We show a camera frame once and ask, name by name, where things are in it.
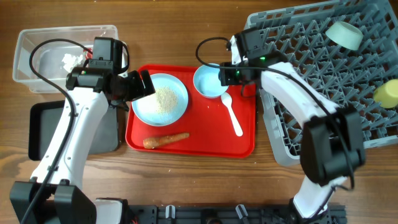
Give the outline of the light blue bowl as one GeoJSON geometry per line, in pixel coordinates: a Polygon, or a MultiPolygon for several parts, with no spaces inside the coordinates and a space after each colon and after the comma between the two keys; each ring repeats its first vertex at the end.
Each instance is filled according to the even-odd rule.
{"type": "Polygon", "coordinates": [[[221,85],[218,77],[220,72],[218,64],[212,63],[212,65],[216,66],[216,68],[202,65],[195,71],[193,76],[195,89],[206,98],[217,98],[228,89],[228,86],[221,85]]]}

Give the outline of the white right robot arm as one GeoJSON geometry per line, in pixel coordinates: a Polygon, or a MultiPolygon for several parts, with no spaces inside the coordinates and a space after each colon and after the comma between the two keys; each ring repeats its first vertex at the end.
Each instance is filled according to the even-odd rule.
{"type": "Polygon", "coordinates": [[[366,161],[360,114],[317,92],[283,53],[267,51],[257,28],[227,39],[226,49],[230,62],[200,63],[218,69],[223,86],[254,84],[270,93],[302,128],[300,165],[305,177],[300,190],[288,205],[259,209],[260,222],[339,223],[340,211],[330,209],[328,202],[337,189],[354,190],[354,172],[366,161]]]}

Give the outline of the green bowl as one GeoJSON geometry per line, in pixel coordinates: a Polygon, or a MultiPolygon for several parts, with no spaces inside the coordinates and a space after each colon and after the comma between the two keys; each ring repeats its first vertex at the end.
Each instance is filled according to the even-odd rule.
{"type": "Polygon", "coordinates": [[[357,27],[343,21],[335,22],[325,34],[336,44],[350,50],[358,50],[364,37],[357,27]]]}

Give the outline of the red snack wrapper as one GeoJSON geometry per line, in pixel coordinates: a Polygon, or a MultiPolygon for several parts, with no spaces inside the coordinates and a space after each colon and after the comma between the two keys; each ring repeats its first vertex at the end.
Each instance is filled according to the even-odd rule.
{"type": "Polygon", "coordinates": [[[86,59],[92,59],[93,58],[92,48],[88,48],[88,50],[84,49],[83,54],[86,59]]]}

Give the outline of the yellow cup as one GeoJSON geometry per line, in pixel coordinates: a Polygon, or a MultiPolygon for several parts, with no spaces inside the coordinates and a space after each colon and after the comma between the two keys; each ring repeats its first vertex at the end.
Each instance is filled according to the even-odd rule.
{"type": "Polygon", "coordinates": [[[373,99],[383,108],[394,108],[398,102],[398,80],[390,80],[376,89],[373,99]]]}

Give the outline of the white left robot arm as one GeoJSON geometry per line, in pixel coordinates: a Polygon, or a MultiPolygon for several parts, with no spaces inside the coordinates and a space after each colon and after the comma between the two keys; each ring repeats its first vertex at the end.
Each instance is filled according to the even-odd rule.
{"type": "Polygon", "coordinates": [[[75,67],[61,89],[63,112],[49,147],[27,182],[17,181],[10,200],[21,223],[133,223],[125,199],[90,200],[82,191],[85,163],[109,107],[155,92],[147,71],[129,71],[127,45],[96,37],[91,58],[75,67]]]}

